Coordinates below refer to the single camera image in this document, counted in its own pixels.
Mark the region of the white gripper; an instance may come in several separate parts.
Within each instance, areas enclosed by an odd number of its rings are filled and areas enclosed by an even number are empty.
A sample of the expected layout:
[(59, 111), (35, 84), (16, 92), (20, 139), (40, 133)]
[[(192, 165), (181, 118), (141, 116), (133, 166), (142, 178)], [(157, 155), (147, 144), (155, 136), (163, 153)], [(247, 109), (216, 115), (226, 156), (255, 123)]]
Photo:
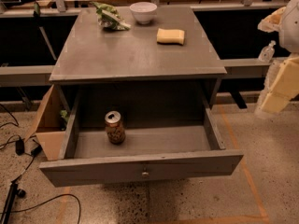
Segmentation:
[[(267, 33), (279, 31), (279, 44), (291, 53), (299, 52), (299, 0), (291, 0), (262, 19), (258, 29)], [(299, 57), (274, 60), (258, 98), (256, 114), (277, 114), (299, 94)]]

